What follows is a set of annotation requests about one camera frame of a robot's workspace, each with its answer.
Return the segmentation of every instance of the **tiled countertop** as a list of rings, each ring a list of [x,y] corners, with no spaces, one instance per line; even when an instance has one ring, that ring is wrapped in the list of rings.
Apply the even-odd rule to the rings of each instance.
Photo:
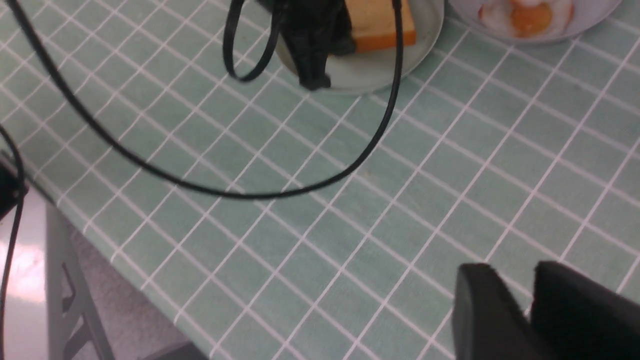
[[[108,129],[186,179],[236,190],[344,168],[387,93],[307,94],[277,61],[225,75],[225,0],[23,0]],[[555,259],[640,301],[640,3],[573,42],[512,48],[447,11],[357,175],[232,202],[176,189],[107,149],[0,6],[0,119],[35,179],[112,264],[215,359],[452,358],[456,267],[487,261],[523,307]],[[247,67],[268,17],[244,12]]]

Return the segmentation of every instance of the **egg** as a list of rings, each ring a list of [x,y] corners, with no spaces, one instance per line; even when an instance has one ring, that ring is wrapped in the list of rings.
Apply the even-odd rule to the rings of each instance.
[[[573,18],[573,0],[491,0],[478,17],[487,28],[511,37],[558,36]]]

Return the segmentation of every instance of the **plate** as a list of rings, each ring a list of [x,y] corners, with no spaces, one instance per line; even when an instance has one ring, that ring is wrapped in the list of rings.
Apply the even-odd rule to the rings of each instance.
[[[431,51],[440,35],[444,22],[444,0],[409,0],[417,34],[416,44],[404,48],[403,76],[409,74]],[[282,64],[297,76],[289,50],[280,39],[276,54]],[[364,54],[331,56],[326,62],[326,73],[331,87],[320,91],[343,94],[373,92],[393,82],[396,49]]]
[[[462,21],[471,28],[493,38],[510,44],[548,44],[566,38],[572,38],[606,19],[622,0],[573,0],[573,19],[567,29],[559,36],[541,36],[534,38],[517,38],[493,31],[484,26],[478,19],[478,10],[487,0],[449,0],[451,7],[458,13]]]

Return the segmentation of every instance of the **toast slice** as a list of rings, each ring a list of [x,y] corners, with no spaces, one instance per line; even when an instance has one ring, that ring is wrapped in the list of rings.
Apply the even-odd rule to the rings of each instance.
[[[351,17],[351,37],[356,53],[383,50],[396,46],[396,23],[391,0],[345,0]],[[415,45],[417,34],[408,0],[402,0],[403,39],[405,46]]]

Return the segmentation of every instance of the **wire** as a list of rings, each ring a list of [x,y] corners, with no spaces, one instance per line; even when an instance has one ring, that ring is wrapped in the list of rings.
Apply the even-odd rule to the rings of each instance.
[[[11,235],[9,236],[9,244],[6,251],[6,261],[4,262],[4,270],[2,274],[2,285],[0,286],[0,360],[6,359],[4,356],[4,307],[6,305],[6,292],[9,283],[9,273],[11,272],[11,262],[13,259],[13,250],[15,249],[15,243],[18,239],[18,228],[20,227],[20,219],[22,218],[22,208],[24,207],[24,195],[26,194],[26,184],[24,175],[24,164],[22,157],[18,152],[18,147],[15,145],[9,133],[0,125],[0,135],[4,138],[4,141],[9,146],[9,150],[13,154],[16,168],[16,178],[18,182],[18,192],[15,195],[17,204],[15,207],[15,215],[13,217],[13,226],[11,228]]]
[[[387,126],[389,125],[391,116],[393,114],[394,107],[396,105],[396,99],[400,87],[400,79],[402,76],[402,64],[403,64],[403,27],[402,27],[402,14],[401,14],[401,2],[400,0],[390,0],[393,3],[394,8],[394,18],[396,22],[396,63],[394,67],[394,80],[391,86],[391,94],[389,95],[389,100],[387,104],[387,109],[385,110],[385,114],[382,117],[382,121],[380,122],[380,126],[376,133],[371,138],[371,141],[367,144],[367,147],[362,151],[359,157],[347,168],[343,171],[331,176],[328,179],[322,180],[320,182],[314,183],[309,186],[305,186],[302,188],[287,190],[284,192],[264,192],[264,193],[240,193],[240,192],[228,192],[221,189],[210,188],[201,184],[192,183],[189,181],[182,180],[181,178],[167,172],[164,169],[161,169],[155,165],[147,163],[143,158],[139,157],[137,154],[131,152],[129,149],[122,146],[118,143],[118,140],[113,138],[108,131],[106,131],[100,123],[98,123],[92,114],[87,110],[84,104],[74,95],[74,92],[71,90],[63,76],[60,74],[60,71],[56,67],[56,64],[51,59],[51,56],[45,49],[44,45],[40,41],[35,29],[31,25],[29,18],[25,14],[25,11],[22,9],[22,6],[18,2],[18,0],[5,0],[7,5],[11,8],[13,12],[13,16],[15,17],[18,25],[22,28],[24,34],[27,37],[27,40],[31,44],[33,50],[35,51],[38,59],[47,70],[49,75],[51,75],[51,79],[58,87],[62,95],[69,102],[71,107],[80,115],[80,117],[86,122],[86,124],[92,128],[99,137],[101,137],[106,143],[108,143],[112,148],[120,153],[123,157],[127,158],[129,161],[139,166],[143,170],[160,177],[166,181],[169,181],[173,184],[181,188],[185,188],[188,190],[192,190],[194,192],[200,192],[208,195],[225,197],[229,199],[237,199],[237,200],[269,200],[269,199],[282,199],[286,197],[292,197],[296,195],[302,195],[305,193],[313,192],[324,187],[330,186],[331,184],[335,184],[340,180],[346,178],[351,175],[373,152],[376,145],[382,138]],[[243,0],[232,0],[232,4],[241,3]],[[228,18],[225,26],[229,28],[234,25],[234,18],[231,20]],[[278,28],[271,28],[270,38],[277,36],[276,31]]]

